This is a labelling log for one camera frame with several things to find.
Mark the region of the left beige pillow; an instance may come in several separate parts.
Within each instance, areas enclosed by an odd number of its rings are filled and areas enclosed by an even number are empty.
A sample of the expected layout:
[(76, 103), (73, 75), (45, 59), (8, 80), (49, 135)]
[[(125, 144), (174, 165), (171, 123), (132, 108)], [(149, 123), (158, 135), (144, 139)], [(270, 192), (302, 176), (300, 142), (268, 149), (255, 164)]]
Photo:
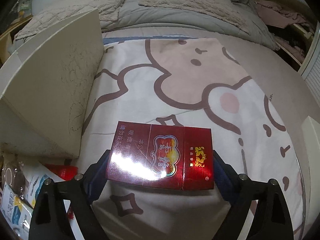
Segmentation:
[(36, 35), (48, 27), (71, 16), (98, 10), (100, 22), (118, 20), (120, 7), (125, 0), (61, 0), (39, 12), (28, 24), (15, 35), (15, 40), (22, 40)]

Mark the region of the white shoe box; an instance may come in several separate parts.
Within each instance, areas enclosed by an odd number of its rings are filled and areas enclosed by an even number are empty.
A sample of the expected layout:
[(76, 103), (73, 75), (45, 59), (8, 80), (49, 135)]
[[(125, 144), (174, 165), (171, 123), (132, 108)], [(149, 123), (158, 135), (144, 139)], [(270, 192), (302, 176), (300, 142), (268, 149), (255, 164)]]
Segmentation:
[(77, 158), (103, 54), (97, 10), (60, 21), (14, 51), (1, 67), (1, 150)]

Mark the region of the grey duvet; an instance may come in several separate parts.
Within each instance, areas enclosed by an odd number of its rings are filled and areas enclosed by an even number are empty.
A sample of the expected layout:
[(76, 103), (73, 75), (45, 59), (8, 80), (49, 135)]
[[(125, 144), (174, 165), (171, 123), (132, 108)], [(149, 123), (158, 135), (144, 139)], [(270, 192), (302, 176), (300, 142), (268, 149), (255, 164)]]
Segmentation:
[(278, 48), (272, 34), (258, 15), (247, 5), (236, 4), (235, 7), (246, 21), (249, 33), (213, 16), (190, 10), (144, 7), (140, 0), (125, 0), (120, 7), (116, 22), (101, 23), (101, 31), (113, 31), (126, 28), (142, 27), (181, 27), (217, 32), (248, 40), (272, 50)]

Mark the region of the wooden bedside shelf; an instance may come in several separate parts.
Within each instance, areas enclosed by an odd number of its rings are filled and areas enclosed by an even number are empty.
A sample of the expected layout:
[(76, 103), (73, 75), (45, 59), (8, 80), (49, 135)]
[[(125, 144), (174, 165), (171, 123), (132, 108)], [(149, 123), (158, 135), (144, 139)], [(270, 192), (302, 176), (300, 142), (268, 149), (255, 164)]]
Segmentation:
[(9, 28), (1, 35), (1, 44), (0, 44), (0, 57), (1, 57), (1, 66), (7, 61), (10, 57), (8, 49), (13, 44), (14, 36), (25, 27), (25, 25), (33, 18), (32, 15), (14, 20), (14, 23), (9, 26)]

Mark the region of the red cigarette carton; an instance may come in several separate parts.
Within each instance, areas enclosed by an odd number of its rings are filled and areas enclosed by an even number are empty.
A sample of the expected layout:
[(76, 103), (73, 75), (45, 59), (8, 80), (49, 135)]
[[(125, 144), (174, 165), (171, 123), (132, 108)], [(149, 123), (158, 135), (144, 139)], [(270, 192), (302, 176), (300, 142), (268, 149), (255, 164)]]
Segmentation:
[(170, 190), (214, 187), (209, 128), (118, 122), (106, 178)]

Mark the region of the pink clothes pile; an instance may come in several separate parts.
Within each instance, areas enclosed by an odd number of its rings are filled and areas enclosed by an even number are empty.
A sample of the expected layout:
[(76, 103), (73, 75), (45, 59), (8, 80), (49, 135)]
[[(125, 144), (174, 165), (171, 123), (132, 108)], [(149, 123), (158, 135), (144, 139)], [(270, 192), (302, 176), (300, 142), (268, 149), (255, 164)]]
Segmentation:
[(288, 25), (307, 22), (302, 14), (286, 10), (275, 2), (259, 0), (255, 1), (254, 6), (258, 16), (266, 25), (284, 29)]

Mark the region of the cartoon print blanket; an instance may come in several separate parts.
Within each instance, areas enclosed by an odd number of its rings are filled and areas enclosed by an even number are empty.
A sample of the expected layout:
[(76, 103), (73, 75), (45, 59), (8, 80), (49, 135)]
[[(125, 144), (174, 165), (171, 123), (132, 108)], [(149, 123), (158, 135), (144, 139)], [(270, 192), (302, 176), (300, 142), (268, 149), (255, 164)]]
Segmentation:
[[(84, 118), (80, 171), (112, 147), (120, 121), (209, 128), (213, 149), (236, 172), (278, 181), (299, 239), (303, 188), (289, 127), (227, 46), (215, 38), (143, 39), (105, 49)], [(110, 239), (211, 239), (229, 204), (218, 189), (110, 180), (92, 207)]]

